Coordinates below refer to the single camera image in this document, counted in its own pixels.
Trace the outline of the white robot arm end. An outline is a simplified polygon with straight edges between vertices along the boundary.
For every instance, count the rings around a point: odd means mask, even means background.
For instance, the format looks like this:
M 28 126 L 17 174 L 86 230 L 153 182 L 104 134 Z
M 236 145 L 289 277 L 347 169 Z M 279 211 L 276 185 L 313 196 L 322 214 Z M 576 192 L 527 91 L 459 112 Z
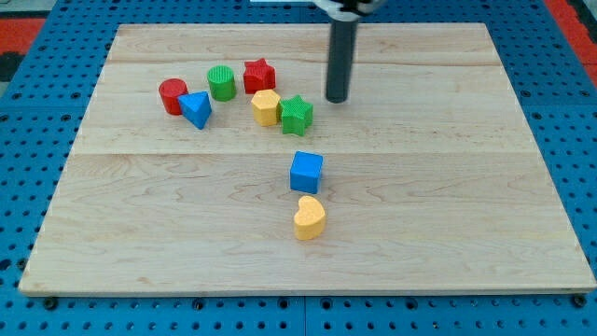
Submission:
M 358 21 L 382 7 L 386 0 L 312 0 L 330 19 Z

